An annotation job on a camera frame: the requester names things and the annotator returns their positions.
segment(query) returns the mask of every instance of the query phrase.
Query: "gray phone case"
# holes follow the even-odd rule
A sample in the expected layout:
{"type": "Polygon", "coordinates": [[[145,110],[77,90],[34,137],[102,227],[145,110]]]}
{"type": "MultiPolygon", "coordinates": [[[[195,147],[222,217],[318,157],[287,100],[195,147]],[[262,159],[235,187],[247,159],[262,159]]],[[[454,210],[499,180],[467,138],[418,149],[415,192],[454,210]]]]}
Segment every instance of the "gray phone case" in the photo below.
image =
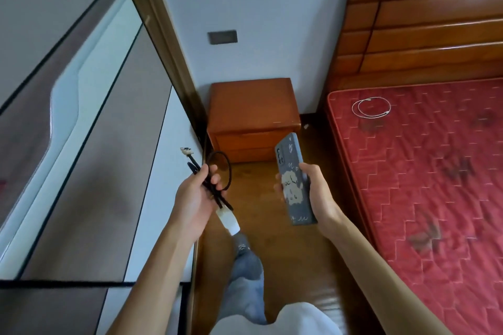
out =
{"type": "Polygon", "coordinates": [[[316,224],[309,201],[309,180],[299,168],[302,162],[297,134],[292,132],[274,148],[281,174],[283,194],[293,225],[316,224]]]}

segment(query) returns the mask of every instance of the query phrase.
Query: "gray sock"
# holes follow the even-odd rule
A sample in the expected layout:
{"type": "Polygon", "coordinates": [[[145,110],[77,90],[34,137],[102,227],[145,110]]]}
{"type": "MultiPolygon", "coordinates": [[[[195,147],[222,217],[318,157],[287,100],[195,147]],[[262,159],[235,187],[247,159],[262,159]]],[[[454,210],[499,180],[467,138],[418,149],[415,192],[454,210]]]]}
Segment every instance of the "gray sock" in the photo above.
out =
{"type": "Polygon", "coordinates": [[[236,233],[234,236],[232,236],[232,239],[234,240],[234,253],[236,255],[236,258],[250,251],[250,244],[247,237],[243,233],[236,233]]]}

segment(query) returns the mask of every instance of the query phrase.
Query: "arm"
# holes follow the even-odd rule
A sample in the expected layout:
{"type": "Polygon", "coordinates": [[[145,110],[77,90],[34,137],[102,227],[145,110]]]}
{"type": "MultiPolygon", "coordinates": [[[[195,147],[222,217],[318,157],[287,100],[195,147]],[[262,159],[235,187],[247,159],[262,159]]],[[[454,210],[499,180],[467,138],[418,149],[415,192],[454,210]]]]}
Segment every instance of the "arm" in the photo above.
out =
{"type": "MultiPolygon", "coordinates": [[[[319,167],[301,163],[300,169],[311,179],[309,199],[321,234],[336,246],[384,331],[388,335],[451,334],[343,214],[319,167]]],[[[275,189],[281,192],[281,185],[275,189]]]]}
{"type": "MultiPolygon", "coordinates": [[[[150,253],[108,335],[164,334],[192,244],[202,234],[216,203],[201,185],[208,175],[203,165],[179,186],[173,212],[150,253]]],[[[221,190],[220,177],[211,182],[221,190]]]]}

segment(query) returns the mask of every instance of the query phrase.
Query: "person's left hand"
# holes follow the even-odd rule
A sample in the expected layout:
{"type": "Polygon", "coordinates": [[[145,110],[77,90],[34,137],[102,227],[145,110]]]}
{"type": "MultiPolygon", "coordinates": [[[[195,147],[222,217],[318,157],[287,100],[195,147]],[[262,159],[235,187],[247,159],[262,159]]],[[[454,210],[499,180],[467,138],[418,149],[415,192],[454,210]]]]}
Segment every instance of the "person's left hand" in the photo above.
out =
{"type": "MultiPolygon", "coordinates": [[[[209,168],[213,175],[211,183],[220,191],[222,183],[220,175],[215,173],[217,169],[217,165],[209,168]]],[[[196,242],[201,236],[211,213],[218,207],[213,195],[202,185],[207,176],[208,165],[203,164],[196,175],[192,174],[180,184],[174,198],[170,222],[181,226],[183,236],[190,243],[196,242]]]]}

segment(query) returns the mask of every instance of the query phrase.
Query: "person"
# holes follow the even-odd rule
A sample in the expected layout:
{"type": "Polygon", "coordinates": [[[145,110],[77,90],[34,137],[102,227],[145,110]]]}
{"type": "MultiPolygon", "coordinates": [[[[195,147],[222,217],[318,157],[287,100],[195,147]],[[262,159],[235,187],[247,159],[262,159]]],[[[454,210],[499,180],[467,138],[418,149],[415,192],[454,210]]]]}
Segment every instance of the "person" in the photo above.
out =
{"type": "MultiPolygon", "coordinates": [[[[301,163],[300,168],[311,181],[309,198],[319,231],[340,252],[384,331],[388,335],[450,334],[343,214],[320,168],[306,163],[301,163]]],[[[217,209],[212,196],[202,186],[211,172],[211,183],[217,190],[222,189],[216,171],[216,166],[203,165],[198,174],[189,176],[179,186],[171,217],[110,327],[109,335],[165,333],[189,251],[217,209]]],[[[274,189],[282,197],[281,184],[276,184],[274,189]]],[[[285,306],[276,321],[268,324],[260,259],[250,250],[243,234],[235,235],[234,242],[236,259],[211,335],[341,334],[328,316],[309,303],[285,306]]]]}

